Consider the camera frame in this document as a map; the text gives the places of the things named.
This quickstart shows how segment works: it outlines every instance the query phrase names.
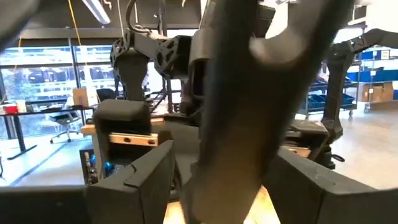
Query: cardboard box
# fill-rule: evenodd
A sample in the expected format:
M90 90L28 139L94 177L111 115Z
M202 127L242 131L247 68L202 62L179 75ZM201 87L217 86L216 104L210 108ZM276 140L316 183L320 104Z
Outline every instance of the cardboard box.
M97 91L94 88L73 89L73 104L91 107L98 104Z
M392 82L387 83L376 83L360 84L358 90L358 101L360 102L387 102L391 101L394 97L394 89Z

